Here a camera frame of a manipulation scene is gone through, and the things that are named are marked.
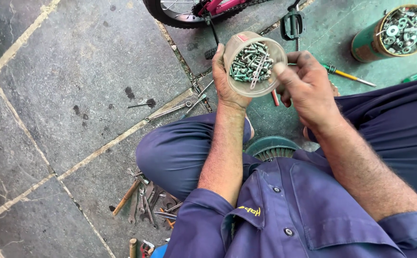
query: pink bicycle frame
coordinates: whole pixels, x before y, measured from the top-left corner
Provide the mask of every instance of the pink bicycle frame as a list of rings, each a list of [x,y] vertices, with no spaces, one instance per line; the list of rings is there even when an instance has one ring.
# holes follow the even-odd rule
[[[238,4],[245,3],[246,0],[230,0],[227,3],[219,5],[222,1],[223,0],[213,0],[205,4],[204,8],[199,12],[199,15],[202,15],[204,10],[209,11],[211,15],[217,15]]]

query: green can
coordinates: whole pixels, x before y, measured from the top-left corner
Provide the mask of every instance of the green can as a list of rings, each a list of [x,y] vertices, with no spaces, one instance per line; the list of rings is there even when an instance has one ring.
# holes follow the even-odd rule
[[[390,16],[390,14],[403,7],[417,8],[417,5],[401,5],[387,13],[382,19],[376,21],[375,23],[371,24],[371,26],[366,27],[355,35],[351,43],[351,54],[356,60],[368,63],[391,57],[410,56],[417,53],[417,50],[413,53],[405,55],[391,53],[385,48],[382,42],[380,32],[383,23],[385,22],[386,18]]]

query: blue trousers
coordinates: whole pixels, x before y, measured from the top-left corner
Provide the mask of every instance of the blue trousers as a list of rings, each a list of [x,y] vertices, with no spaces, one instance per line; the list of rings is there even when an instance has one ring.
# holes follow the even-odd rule
[[[341,113],[383,161],[417,191],[417,81],[335,99]],[[215,114],[210,113],[149,132],[137,146],[137,166],[148,179],[184,200],[197,187],[214,124]],[[244,143],[250,136],[250,124],[245,120]],[[308,156],[322,159],[324,153],[318,149]],[[243,154],[244,181],[261,162]]]

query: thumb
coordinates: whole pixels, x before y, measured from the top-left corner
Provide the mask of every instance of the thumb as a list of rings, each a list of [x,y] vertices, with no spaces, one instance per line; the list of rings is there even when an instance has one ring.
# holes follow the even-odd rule
[[[283,62],[276,63],[272,68],[272,71],[277,75],[277,79],[281,84],[277,88],[279,94],[285,90],[293,91],[296,87],[303,83],[297,73]]]
[[[213,56],[211,60],[211,67],[213,69],[213,73],[224,73],[224,65],[223,65],[223,55],[224,55],[224,45],[219,43],[218,48],[216,50],[215,56]]]

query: man's left hand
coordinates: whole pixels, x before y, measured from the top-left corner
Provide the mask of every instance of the man's left hand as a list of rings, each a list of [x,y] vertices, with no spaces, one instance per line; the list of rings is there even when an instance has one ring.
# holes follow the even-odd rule
[[[233,108],[245,110],[251,102],[251,98],[244,97],[235,92],[228,83],[228,74],[223,65],[224,45],[218,44],[218,50],[211,60],[213,69],[213,80],[215,81],[216,91],[218,93],[219,104],[224,104]]]

